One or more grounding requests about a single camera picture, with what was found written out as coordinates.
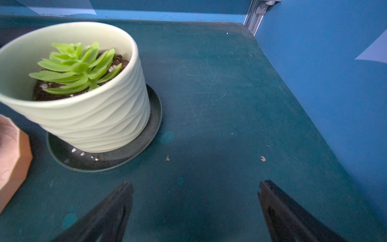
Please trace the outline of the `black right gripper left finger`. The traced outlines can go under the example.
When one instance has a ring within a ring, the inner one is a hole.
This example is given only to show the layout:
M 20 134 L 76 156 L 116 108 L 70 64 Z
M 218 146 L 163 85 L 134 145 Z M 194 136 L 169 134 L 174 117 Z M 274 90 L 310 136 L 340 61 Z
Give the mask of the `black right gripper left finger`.
M 134 187 L 124 182 L 54 242 L 122 242 L 133 205 Z

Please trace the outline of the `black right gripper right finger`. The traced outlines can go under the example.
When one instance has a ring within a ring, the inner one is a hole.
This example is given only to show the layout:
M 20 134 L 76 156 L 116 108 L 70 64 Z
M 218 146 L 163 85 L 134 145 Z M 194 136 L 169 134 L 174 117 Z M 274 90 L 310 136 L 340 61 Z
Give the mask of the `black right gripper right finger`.
M 274 182 L 260 182 L 262 212 L 273 242 L 344 242 Z

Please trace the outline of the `bright green succulent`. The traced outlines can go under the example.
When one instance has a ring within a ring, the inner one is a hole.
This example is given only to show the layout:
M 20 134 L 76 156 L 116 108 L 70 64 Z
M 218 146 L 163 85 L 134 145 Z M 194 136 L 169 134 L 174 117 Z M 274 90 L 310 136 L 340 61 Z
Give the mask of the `bright green succulent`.
M 83 47 L 81 43 L 52 43 L 56 49 L 37 64 L 39 72 L 28 74 L 44 82 L 42 90 L 54 96 L 79 95 L 99 88 L 115 78 L 128 64 L 111 48 L 100 51 L 98 42 Z

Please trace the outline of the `dark round saucer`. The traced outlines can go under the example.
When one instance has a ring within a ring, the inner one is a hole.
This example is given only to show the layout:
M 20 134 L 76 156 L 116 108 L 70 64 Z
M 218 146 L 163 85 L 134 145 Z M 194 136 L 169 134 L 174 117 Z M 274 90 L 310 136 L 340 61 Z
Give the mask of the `dark round saucer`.
M 162 122 L 162 105 L 154 89 L 147 85 L 150 118 L 145 129 L 131 143 L 109 152 L 88 153 L 75 150 L 57 136 L 47 133 L 46 144 L 51 156 L 63 167 L 79 172 L 101 172 L 119 167 L 142 153 L 157 135 Z

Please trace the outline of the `pale green ribbed pot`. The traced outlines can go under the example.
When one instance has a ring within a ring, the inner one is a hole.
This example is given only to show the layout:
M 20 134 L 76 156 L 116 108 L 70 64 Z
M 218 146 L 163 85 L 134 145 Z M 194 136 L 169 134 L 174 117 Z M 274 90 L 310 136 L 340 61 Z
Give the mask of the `pale green ribbed pot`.
M 33 101 L 29 73 L 54 42 L 100 44 L 115 49 L 128 65 L 112 80 L 87 93 L 53 101 Z M 89 153 L 121 148 L 146 127 L 150 102 L 134 39 L 98 22 L 52 25 L 24 34 L 1 48 L 1 102 L 71 146 Z

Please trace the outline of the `aluminium frame post right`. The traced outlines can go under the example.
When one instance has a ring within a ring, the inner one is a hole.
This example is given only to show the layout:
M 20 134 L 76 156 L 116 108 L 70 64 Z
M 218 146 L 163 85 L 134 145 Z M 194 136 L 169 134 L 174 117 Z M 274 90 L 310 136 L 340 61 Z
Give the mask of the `aluminium frame post right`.
M 265 14 L 280 2 L 282 2 L 282 0 L 253 0 L 251 2 L 244 21 L 244 26 L 253 34 L 253 36 L 256 36 Z

